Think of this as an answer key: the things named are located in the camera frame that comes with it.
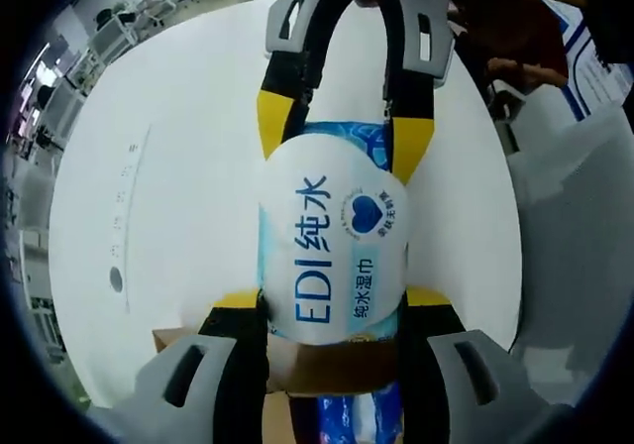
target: yellow strap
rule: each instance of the yellow strap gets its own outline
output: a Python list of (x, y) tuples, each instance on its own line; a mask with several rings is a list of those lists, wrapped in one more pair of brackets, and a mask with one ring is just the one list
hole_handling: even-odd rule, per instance
[[(258, 124), (264, 159), (281, 144), (286, 120), (293, 105), (293, 99), (261, 90), (258, 95)], [(394, 154), (392, 173), (401, 183), (407, 184), (418, 164), (427, 152), (434, 135), (434, 121), (394, 117)]]
[(431, 305), (451, 305), (442, 293), (429, 288), (407, 287), (407, 305), (410, 307), (431, 306)]
[(434, 121), (394, 117), (393, 125), (394, 160), (392, 174), (406, 185), (427, 152), (427, 147), (434, 135)]
[(258, 288), (228, 293), (214, 303), (213, 308), (256, 308), (259, 293)]
[(264, 159), (268, 160), (281, 144), (286, 119), (293, 105), (293, 99), (261, 90), (258, 95), (258, 124)]

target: hole in table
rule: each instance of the hole in table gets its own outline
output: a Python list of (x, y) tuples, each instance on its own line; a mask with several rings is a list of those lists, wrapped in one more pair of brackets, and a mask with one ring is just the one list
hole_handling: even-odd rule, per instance
[(432, 55), (432, 32), (429, 18), (418, 15), (418, 28), (420, 30), (419, 56), (420, 60), (429, 61)]
[(293, 36), (293, 28), (295, 27), (295, 22), (297, 21), (297, 17), (299, 16), (299, 10), (304, 3), (304, 0), (293, 0), (288, 9), (288, 13), (286, 13), (286, 19), (281, 25), (281, 31), (279, 32), (279, 37), (283, 40), (289, 40)]
[(115, 292), (121, 292), (121, 290), (123, 290), (123, 278), (119, 268), (112, 268), (110, 270), (110, 285)]

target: wet wipes package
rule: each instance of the wet wipes package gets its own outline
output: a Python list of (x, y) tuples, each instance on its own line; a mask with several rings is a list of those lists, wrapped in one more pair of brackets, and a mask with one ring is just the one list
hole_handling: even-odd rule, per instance
[(393, 336), (405, 290), (406, 190), (377, 165), (381, 149), (386, 164), (382, 140), (368, 149), (345, 132), (313, 133), (326, 128), (316, 125), (264, 167), (258, 280), (271, 329), (309, 345)]
[(382, 125), (367, 122), (310, 122), (304, 126), (303, 134), (326, 134), (346, 139), (365, 152), (377, 167), (387, 170), (384, 131)]

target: desk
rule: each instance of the desk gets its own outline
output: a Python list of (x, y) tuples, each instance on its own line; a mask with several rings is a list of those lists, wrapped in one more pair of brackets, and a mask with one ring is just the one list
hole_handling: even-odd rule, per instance
[[(264, 164), (256, 98), (270, 3), (165, 30), (108, 66), (86, 100), (57, 174), (50, 265), (64, 343), (97, 405), (132, 392), (155, 354), (153, 329), (197, 323), (224, 293), (256, 284), (255, 183)], [(385, 52), (379, 12), (351, 6), (309, 120), (380, 122)], [(517, 208), (490, 117), (456, 56), (436, 93), (436, 118), (408, 187), (408, 281), (445, 292), (468, 328), (508, 349), (521, 291)], [(126, 289), (116, 292), (114, 198), (127, 145), (149, 124), (127, 228)]]

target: blue package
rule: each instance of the blue package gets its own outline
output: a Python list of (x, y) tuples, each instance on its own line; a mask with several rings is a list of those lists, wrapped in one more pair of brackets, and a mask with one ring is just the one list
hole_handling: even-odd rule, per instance
[(308, 122), (302, 134), (328, 134), (359, 147), (368, 154), (374, 164), (387, 171), (385, 127), (365, 122)]
[[(355, 444), (353, 428), (354, 396), (321, 396), (319, 405), (320, 442), (322, 444)], [(398, 384), (393, 383), (372, 393), (376, 444), (394, 444), (403, 432)]]
[(356, 444), (352, 416), (353, 400), (353, 396), (317, 398), (321, 444)]
[(398, 384), (372, 393), (374, 401), (374, 417), (376, 421), (376, 444), (393, 444), (403, 432), (401, 415), (403, 407), (400, 402)]

